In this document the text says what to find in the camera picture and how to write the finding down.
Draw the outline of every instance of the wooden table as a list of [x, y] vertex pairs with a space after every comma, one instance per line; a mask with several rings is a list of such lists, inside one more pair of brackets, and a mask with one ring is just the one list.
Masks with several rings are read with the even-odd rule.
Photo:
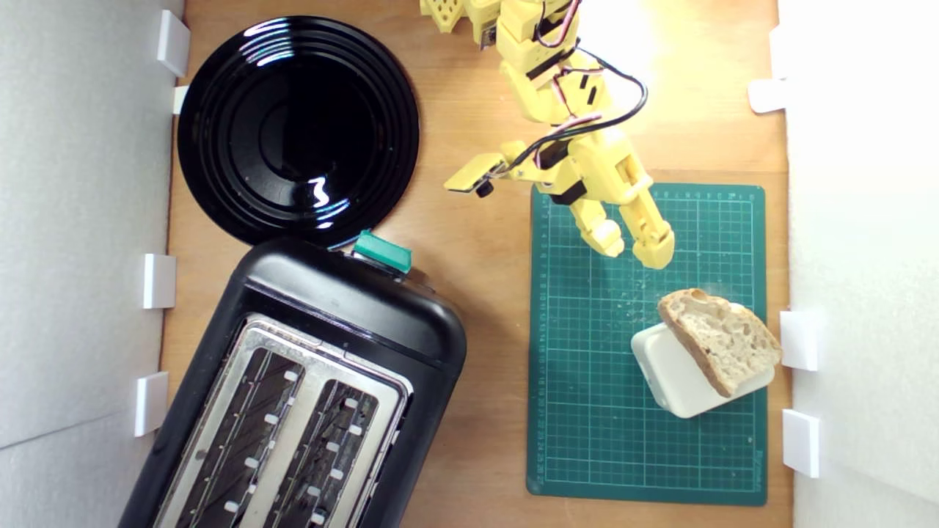
[[[747, 105], [747, 82], [769, 74], [767, 33], [777, 23], [776, 3], [615, 1], [630, 4], [630, 24], [641, 23], [653, 41], [652, 97], [629, 127], [653, 177], [766, 189], [768, 313], [777, 331], [789, 291], [784, 121], [754, 116]], [[188, 0], [190, 74], [229, 36], [288, 14], [332, 17], [381, 39], [408, 70], [421, 105], [417, 172], [377, 233], [414, 250], [416, 266], [459, 306], [469, 354], [404, 525], [792, 526], [793, 477], [780, 451], [780, 409], [791, 405], [791, 383], [782, 370], [770, 387], [766, 507], [590, 501], [525, 491], [529, 189], [503, 182], [480, 200], [445, 193], [441, 184], [476, 153], [544, 130], [518, 116], [498, 73], [498, 54], [476, 51], [466, 22], [452, 35], [438, 34], [419, 17], [417, 0]], [[177, 307], [166, 315], [162, 351], [173, 393], [246, 249], [195, 205], [174, 162], [169, 253], [178, 258], [178, 292]]]

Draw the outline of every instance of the bread crust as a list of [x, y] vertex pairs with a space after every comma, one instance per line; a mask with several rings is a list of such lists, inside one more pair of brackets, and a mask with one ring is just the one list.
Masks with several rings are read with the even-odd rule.
[[[695, 363], [698, 364], [698, 367], [701, 369], [701, 372], [704, 373], [704, 376], [707, 378], [708, 382], [711, 383], [711, 386], [717, 391], [718, 394], [724, 397], [731, 397], [732, 390], [731, 387], [726, 385], [717, 374], [715, 365], [711, 362], [711, 351], [707, 347], [704, 347], [701, 343], [698, 342], [685, 328], [685, 326], [678, 320], [680, 313], [674, 312], [670, 309], [670, 304], [676, 300], [681, 300], [685, 297], [694, 297], [698, 301], [706, 301], [708, 303], [719, 304], [722, 308], [730, 312], [739, 313], [739, 309], [734, 309], [731, 306], [731, 303], [726, 299], [721, 297], [715, 297], [708, 295], [704, 290], [693, 287], [689, 289], [680, 289], [678, 291], [673, 291], [669, 295], [666, 295], [658, 302], [658, 314], [661, 316], [662, 320], [669, 327], [671, 332], [678, 339], [678, 342], [682, 344], [683, 347], [691, 354], [691, 357], [695, 360]], [[747, 318], [752, 318], [755, 323], [759, 323], [759, 327], [765, 328], [760, 318], [744, 308], [744, 315]], [[779, 345], [776, 337], [769, 331], [766, 331], [766, 337], [770, 339], [770, 345], [776, 350], [782, 350], [782, 347]]]

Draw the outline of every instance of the green cutting mat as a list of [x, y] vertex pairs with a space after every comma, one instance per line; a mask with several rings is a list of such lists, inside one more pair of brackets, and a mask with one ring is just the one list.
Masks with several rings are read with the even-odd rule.
[[[630, 349], [663, 295], [703, 287], [765, 320], [760, 187], [659, 183], [675, 231], [664, 271], [581, 239], [533, 192], [528, 488], [539, 495], [764, 505], [766, 391], [683, 420], [655, 404]], [[622, 225], [618, 211], [607, 215]]]

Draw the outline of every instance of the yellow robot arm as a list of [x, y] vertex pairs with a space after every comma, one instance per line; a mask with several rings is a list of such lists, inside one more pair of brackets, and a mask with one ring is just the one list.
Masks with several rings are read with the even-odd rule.
[[583, 240], [596, 252], [617, 256], [625, 247], [619, 225], [607, 218], [604, 203], [615, 205], [632, 236], [632, 251], [649, 268], [666, 267], [675, 237], [649, 192], [652, 179], [642, 168], [623, 131], [629, 113], [610, 100], [602, 72], [607, 66], [577, 49], [581, 0], [422, 0], [433, 8], [457, 3], [473, 21], [481, 47], [496, 47], [500, 71], [522, 115], [556, 126], [551, 135], [526, 148], [503, 144], [482, 154], [446, 181], [444, 187], [487, 196], [493, 179], [522, 180], [568, 206]]

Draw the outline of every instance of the bread slice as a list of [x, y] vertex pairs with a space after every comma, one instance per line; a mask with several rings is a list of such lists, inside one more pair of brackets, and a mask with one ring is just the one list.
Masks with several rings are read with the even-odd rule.
[[782, 347], [760, 318], [704, 290], [672, 292], [658, 302], [658, 313], [721, 396], [730, 397], [740, 383], [782, 357]]

